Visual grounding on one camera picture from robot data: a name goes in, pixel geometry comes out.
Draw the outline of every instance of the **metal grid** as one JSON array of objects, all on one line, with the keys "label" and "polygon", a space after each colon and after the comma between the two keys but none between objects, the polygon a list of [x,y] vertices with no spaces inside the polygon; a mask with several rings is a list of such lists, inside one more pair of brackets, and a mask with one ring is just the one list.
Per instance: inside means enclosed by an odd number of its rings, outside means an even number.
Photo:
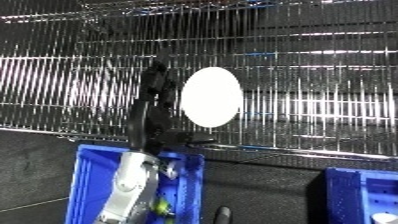
[{"label": "metal grid", "polygon": [[230,70],[244,109],[203,129],[243,149],[397,156],[394,0],[4,1],[0,125],[125,140],[126,110],[158,43],[178,83]]}]

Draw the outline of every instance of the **blue plastic bin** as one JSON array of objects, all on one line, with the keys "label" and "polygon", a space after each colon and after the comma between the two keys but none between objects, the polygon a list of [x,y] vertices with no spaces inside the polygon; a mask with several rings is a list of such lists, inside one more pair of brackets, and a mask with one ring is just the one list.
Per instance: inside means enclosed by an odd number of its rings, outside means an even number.
[{"label": "blue plastic bin", "polygon": [[330,224],[372,224],[375,213],[398,215],[398,173],[329,168]]},{"label": "blue plastic bin", "polygon": [[[112,179],[119,166],[121,153],[125,151],[126,148],[80,145],[66,224],[93,223],[111,193]],[[158,196],[171,204],[171,210],[176,214],[175,223],[199,223],[203,156],[163,152],[160,157],[177,161],[180,170],[175,180],[159,175]],[[164,224],[165,220],[151,213],[147,223]]]}]

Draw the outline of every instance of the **dark floor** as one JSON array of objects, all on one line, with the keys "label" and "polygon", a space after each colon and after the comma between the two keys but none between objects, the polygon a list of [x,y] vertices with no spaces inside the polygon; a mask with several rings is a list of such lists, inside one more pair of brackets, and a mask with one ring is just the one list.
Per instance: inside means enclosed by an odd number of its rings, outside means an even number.
[{"label": "dark floor", "polygon": [[[0,223],[63,222],[76,146],[53,136],[0,132]],[[235,224],[327,223],[325,167],[398,168],[259,154],[206,156],[204,224],[221,205],[232,208]]]}]

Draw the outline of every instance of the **green object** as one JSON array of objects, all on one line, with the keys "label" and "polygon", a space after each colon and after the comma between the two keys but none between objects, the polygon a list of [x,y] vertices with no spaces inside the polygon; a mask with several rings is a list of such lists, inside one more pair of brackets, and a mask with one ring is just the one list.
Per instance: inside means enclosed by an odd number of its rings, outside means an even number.
[{"label": "green object", "polygon": [[175,222],[174,222],[174,219],[172,219],[172,218],[167,218],[165,221],[164,221],[164,224],[174,224]]},{"label": "green object", "polygon": [[166,199],[159,198],[155,201],[152,211],[159,216],[169,216],[171,205]]}]

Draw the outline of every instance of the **wire mesh background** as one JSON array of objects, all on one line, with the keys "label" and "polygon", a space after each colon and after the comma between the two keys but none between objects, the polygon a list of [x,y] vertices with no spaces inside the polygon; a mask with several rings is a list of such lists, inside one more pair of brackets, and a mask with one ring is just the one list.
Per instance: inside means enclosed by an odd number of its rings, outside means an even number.
[{"label": "wire mesh background", "polygon": [[178,83],[223,67],[244,108],[225,145],[397,156],[396,0],[2,0],[0,126],[125,140],[139,74],[172,49]]}]

